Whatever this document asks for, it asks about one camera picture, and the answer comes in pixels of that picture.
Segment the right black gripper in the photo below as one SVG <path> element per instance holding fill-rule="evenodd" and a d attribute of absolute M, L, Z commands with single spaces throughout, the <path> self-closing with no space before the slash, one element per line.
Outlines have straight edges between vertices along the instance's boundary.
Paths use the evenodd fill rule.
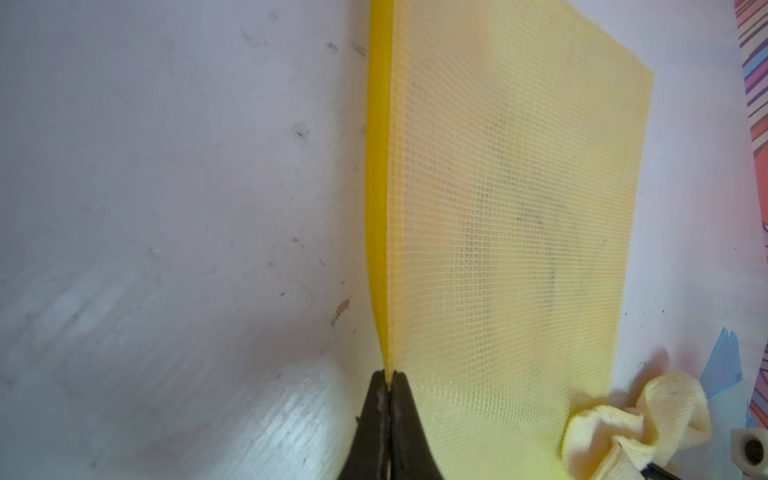
<path fill-rule="evenodd" d="M 731 461 L 750 479 L 767 480 L 767 434 L 763 428 L 731 431 Z"/>

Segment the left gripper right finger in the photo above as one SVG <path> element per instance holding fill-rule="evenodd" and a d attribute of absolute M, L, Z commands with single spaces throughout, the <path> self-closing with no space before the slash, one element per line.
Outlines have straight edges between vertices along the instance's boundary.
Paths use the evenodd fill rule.
<path fill-rule="evenodd" d="M 403 372 L 392 376 L 389 395 L 390 478 L 443 480 L 418 414 L 408 378 Z"/>

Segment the light blue mesh document bag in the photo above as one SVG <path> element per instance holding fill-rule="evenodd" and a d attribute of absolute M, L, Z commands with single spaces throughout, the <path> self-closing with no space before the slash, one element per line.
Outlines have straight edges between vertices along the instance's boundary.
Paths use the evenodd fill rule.
<path fill-rule="evenodd" d="M 707 399 L 724 392 L 743 380 L 738 337 L 722 328 L 700 377 Z"/>

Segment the yellow document bag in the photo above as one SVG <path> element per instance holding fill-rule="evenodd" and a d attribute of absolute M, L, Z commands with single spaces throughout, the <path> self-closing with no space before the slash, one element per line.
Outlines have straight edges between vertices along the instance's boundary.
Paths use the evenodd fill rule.
<path fill-rule="evenodd" d="M 565 479 L 610 390 L 652 72 L 566 1 L 375 1 L 366 247 L 446 479 Z"/>

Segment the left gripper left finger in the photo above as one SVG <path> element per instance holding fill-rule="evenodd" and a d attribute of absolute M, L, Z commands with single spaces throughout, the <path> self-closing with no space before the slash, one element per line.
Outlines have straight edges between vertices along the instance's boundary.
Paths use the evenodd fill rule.
<path fill-rule="evenodd" d="M 388 479 L 390 402 L 383 370 L 371 376 L 357 428 L 339 480 Z"/>

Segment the yellow wiping cloth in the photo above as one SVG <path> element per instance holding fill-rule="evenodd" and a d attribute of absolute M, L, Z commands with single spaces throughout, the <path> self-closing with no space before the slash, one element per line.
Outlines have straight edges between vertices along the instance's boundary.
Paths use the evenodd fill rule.
<path fill-rule="evenodd" d="M 633 407 L 597 405 L 574 415 L 561 458 L 574 479 L 640 479 L 646 467 L 667 466 L 677 452 L 706 443 L 711 434 L 700 382 L 678 371 L 651 379 Z"/>

